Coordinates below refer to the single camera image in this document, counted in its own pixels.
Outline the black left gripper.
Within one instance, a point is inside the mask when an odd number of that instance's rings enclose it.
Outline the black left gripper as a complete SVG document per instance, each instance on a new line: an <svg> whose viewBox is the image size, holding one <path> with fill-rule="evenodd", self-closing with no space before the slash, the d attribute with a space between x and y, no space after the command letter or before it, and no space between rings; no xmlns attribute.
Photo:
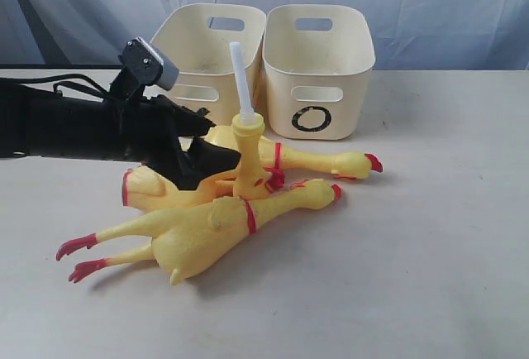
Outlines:
<svg viewBox="0 0 529 359"><path fill-rule="evenodd" d="M239 151L199 137L216 126L209 113L205 107L194 111L177 105L161 94L142 98L138 104L121 102L119 132L126 157L184 190L194 189L194 170L202 177L234 170L241 159ZM193 136L185 155L179 138Z"/></svg>

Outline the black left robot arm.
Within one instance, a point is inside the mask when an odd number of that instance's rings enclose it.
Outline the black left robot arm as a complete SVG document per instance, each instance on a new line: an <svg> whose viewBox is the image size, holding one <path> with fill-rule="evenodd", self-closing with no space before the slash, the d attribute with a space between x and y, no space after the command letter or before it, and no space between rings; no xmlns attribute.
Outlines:
<svg viewBox="0 0 529 359"><path fill-rule="evenodd" d="M166 96L127 102L65 97L1 81L1 157L28 156L140 162L194 190L213 175L234 170L238 151L206 141L214 127Z"/></svg>

